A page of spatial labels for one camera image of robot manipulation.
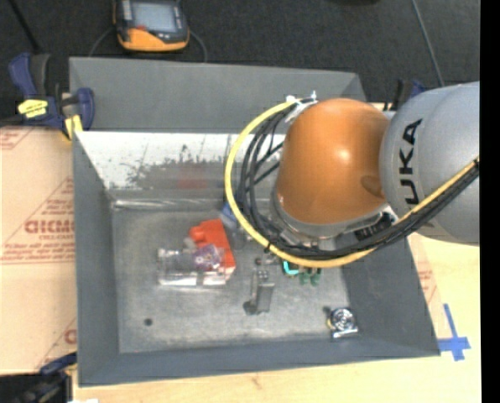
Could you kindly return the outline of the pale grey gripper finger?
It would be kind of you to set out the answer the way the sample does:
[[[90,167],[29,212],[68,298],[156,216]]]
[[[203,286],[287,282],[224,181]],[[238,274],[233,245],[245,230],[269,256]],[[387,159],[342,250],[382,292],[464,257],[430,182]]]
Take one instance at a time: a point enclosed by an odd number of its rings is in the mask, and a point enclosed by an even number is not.
[[[258,271],[257,312],[269,312],[275,283],[267,270]]]
[[[250,298],[243,303],[243,310],[247,315],[253,315],[257,311],[258,284],[258,270],[254,268],[250,280]]]

